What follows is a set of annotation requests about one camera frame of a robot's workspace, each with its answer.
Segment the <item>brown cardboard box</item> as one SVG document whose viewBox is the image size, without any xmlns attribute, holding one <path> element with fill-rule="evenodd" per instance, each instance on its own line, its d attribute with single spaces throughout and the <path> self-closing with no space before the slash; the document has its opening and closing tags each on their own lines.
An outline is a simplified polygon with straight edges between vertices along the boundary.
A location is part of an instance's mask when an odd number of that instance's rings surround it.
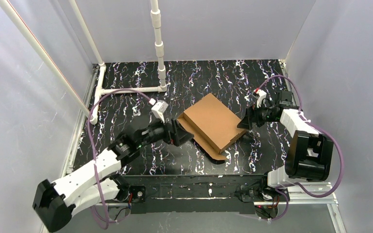
<svg viewBox="0 0 373 233">
<path fill-rule="evenodd" d="M 237 127 L 240 118 L 211 93 L 184 110 L 177 120 L 217 161 L 226 160 L 222 153 L 246 133 Z"/>
</svg>

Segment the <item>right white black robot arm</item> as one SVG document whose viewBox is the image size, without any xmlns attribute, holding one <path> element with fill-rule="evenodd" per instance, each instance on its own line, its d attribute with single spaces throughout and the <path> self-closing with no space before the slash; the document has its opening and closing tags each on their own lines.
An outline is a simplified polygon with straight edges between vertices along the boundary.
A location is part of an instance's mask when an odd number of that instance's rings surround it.
<svg viewBox="0 0 373 233">
<path fill-rule="evenodd" d="M 266 99 L 266 92 L 254 91 L 256 103 L 248 107 L 239 129 L 252 130 L 265 123 L 281 123 L 292 140 L 284 165 L 267 173 L 263 186 L 284 188 L 296 182 L 325 181 L 329 175 L 334 143 L 324 133 L 314 129 L 303 111 L 292 102 L 289 91 L 278 91 L 274 101 Z"/>
</svg>

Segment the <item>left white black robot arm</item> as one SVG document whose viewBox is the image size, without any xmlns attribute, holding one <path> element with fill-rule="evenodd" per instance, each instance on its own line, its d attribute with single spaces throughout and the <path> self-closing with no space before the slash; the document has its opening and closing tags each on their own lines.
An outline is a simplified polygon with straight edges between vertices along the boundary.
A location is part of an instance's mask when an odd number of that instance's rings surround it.
<svg viewBox="0 0 373 233">
<path fill-rule="evenodd" d="M 181 146 L 194 137 L 176 119 L 163 122 L 136 117 L 96 158 L 72 173 L 38 184 L 32 207 L 50 233 L 65 227 L 82 210 L 107 200 L 127 204 L 145 201 L 144 186 L 130 185 L 117 172 L 146 145 L 163 141 Z"/>
</svg>

